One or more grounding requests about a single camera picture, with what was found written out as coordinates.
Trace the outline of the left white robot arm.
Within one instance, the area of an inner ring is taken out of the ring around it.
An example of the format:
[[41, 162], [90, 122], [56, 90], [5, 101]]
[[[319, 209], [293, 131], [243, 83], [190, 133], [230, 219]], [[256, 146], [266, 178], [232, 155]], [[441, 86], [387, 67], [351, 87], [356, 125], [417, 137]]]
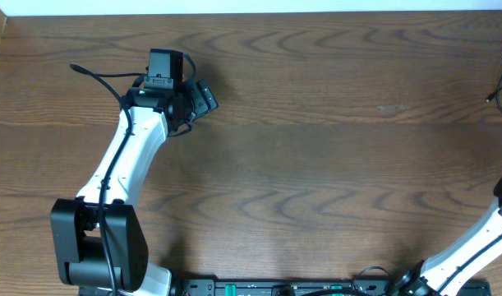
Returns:
[[113, 139], [89, 182], [50, 212], [60, 281], [85, 295], [171, 295], [171, 271], [149, 260], [136, 216], [146, 175], [161, 145], [187, 134], [198, 118], [218, 107], [204, 80], [183, 75], [191, 57], [151, 49], [144, 73], [132, 73]]

